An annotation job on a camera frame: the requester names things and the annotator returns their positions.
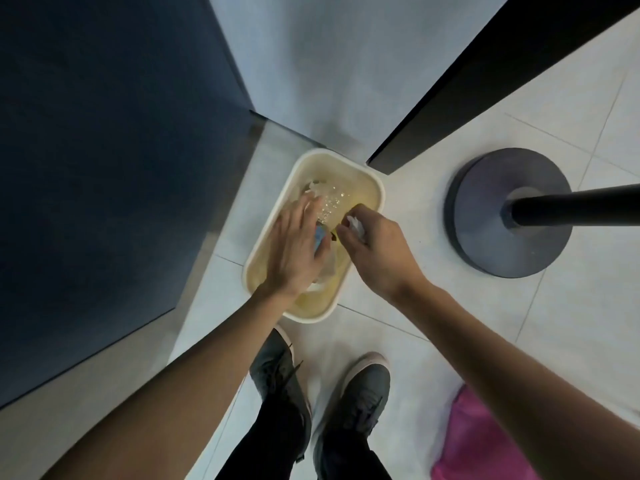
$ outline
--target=dark blue panel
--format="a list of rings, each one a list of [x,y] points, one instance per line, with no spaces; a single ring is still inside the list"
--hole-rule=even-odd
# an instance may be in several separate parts
[[[175,306],[249,108],[206,0],[0,2],[0,406]]]

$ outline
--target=right hand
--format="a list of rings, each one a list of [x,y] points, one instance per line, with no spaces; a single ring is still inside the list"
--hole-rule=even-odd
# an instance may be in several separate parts
[[[346,218],[336,227],[338,237],[349,253],[362,281],[371,290],[397,305],[407,291],[428,283],[411,254],[400,226],[375,210],[359,203],[347,212],[365,229],[365,243],[348,228]]]

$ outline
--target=left hand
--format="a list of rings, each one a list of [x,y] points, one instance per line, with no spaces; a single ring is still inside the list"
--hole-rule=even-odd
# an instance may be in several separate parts
[[[271,230],[271,249],[264,285],[268,290],[295,300],[318,277],[329,255],[327,233],[314,252],[316,220],[323,198],[304,193],[286,206]]]

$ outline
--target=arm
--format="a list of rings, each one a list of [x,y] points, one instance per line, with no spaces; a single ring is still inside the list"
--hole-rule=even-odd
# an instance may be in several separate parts
[[[271,234],[267,279],[252,297],[100,421],[44,479],[183,480],[274,325],[322,269],[330,242],[314,255],[321,205],[304,195],[284,210]]]
[[[367,243],[339,226],[362,279],[411,320],[547,480],[631,479],[640,432],[480,323],[422,274],[400,227],[362,205]]]

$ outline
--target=hand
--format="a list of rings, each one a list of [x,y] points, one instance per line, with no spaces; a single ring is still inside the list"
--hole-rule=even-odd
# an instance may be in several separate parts
[[[356,233],[348,228],[346,216],[336,228],[338,237],[362,281],[374,293],[396,306],[407,290],[428,283],[396,222],[361,203],[347,215],[362,223],[366,243],[360,242]]]
[[[318,277],[329,255],[331,234],[327,233],[314,252],[316,220],[323,198],[304,193],[284,208],[271,230],[271,249],[264,285],[291,301]]]

